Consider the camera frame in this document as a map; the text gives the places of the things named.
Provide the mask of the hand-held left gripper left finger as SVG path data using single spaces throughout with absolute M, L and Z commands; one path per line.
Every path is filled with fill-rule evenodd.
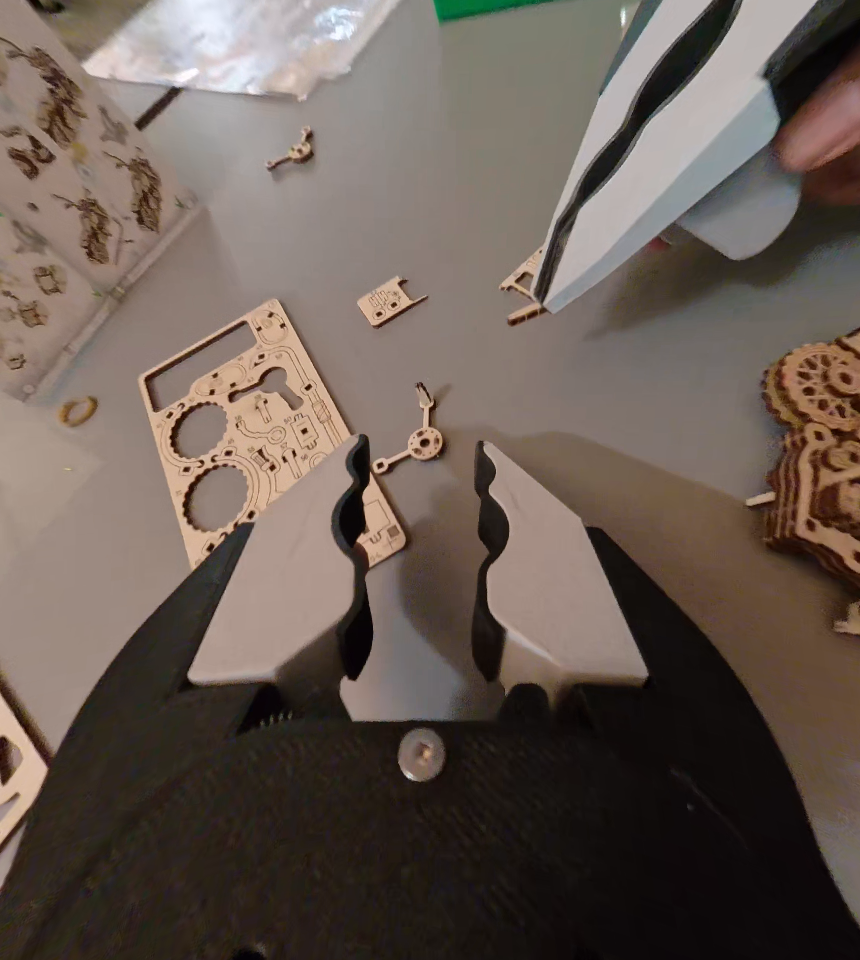
M 355 681 L 373 644 L 360 543 L 369 443 L 351 436 L 252 524 L 196 657 L 198 687 Z

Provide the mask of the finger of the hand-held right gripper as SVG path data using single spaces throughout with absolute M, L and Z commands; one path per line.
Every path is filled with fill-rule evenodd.
M 543 250 L 561 258 L 577 217 L 644 126 L 700 69 L 724 33 L 724 2 L 641 2 L 604 78 Z
M 550 312 L 608 277 L 775 135 L 778 122 L 747 114 L 757 74 L 748 4 L 769 1 L 714 2 L 724 2 L 724 33 L 713 52 L 580 211 L 561 258 L 542 258 L 533 295 Z

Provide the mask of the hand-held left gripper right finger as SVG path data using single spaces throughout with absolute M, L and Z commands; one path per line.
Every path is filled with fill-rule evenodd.
M 471 651 L 484 679 L 641 688 L 649 671 L 580 517 L 490 441 L 477 442 Z

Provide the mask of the wooden hub piece with arms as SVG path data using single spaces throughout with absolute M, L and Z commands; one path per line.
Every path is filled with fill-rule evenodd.
M 371 463 L 371 471 L 374 475 L 387 474 L 400 462 L 406 460 L 417 462 L 435 460 L 443 451 L 444 438 L 436 426 L 433 426 L 436 401 L 422 382 L 415 383 L 414 389 L 422 413 L 421 426 L 412 432 L 407 446 L 401 452 L 387 458 L 376 459 Z

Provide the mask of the small forked wooden piece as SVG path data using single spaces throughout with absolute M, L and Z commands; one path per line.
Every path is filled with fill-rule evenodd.
M 523 299 L 523 304 L 508 314 L 507 325 L 518 327 L 547 313 L 547 309 L 533 295 L 532 285 L 539 275 L 544 246 L 540 246 L 531 256 L 511 272 L 499 284 L 503 293 L 514 293 Z

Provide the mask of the green object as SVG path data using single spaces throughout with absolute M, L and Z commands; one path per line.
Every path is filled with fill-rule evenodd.
M 573 5 L 589 5 L 604 12 L 615 11 L 619 6 L 633 6 L 636 2 L 609 1 L 433 1 L 437 21 L 442 24 L 501 16 L 518 11 L 542 10 Z

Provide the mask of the gear-hole wooden puzzle sheet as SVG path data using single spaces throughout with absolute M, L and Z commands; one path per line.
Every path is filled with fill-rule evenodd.
M 238 330 L 250 334 L 252 346 L 196 377 L 172 401 L 154 397 L 151 385 L 156 378 Z M 351 435 L 278 298 L 150 368 L 138 383 L 191 569 L 238 526 L 255 521 Z M 183 451 L 179 433 L 191 415 L 207 410 L 220 411 L 219 438 L 200 452 Z M 242 504 L 227 522 L 204 523 L 194 517 L 193 500 L 204 480 L 223 471 L 242 476 Z

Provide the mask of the small square wooden piece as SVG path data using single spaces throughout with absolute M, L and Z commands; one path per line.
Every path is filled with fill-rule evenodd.
M 373 329 L 385 326 L 428 299 L 426 294 L 411 296 L 407 283 L 398 275 L 358 299 L 357 306 Z

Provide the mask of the assembled wooden gear model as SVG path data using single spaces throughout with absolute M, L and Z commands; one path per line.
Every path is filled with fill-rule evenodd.
M 840 634 L 860 639 L 860 327 L 790 350 L 766 368 L 762 402 L 783 434 L 764 509 L 764 543 L 806 555 L 856 592 Z

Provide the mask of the small wooden lever piece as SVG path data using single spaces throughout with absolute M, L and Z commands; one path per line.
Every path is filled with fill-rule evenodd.
M 266 162 L 268 173 L 287 165 L 302 165 L 315 156 L 315 133 L 310 126 L 303 126 L 299 140 L 282 155 Z

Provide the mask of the clear plastic bag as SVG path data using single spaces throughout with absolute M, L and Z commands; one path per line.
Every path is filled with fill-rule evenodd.
M 304 101 L 350 72 L 398 4 L 149 2 L 84 68 L 123 83 Z

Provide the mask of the printed instruction booklet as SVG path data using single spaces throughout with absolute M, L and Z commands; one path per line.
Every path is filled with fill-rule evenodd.
M 0 392 L 48 390 L 196 205 L 28 2 L 0 1 Z

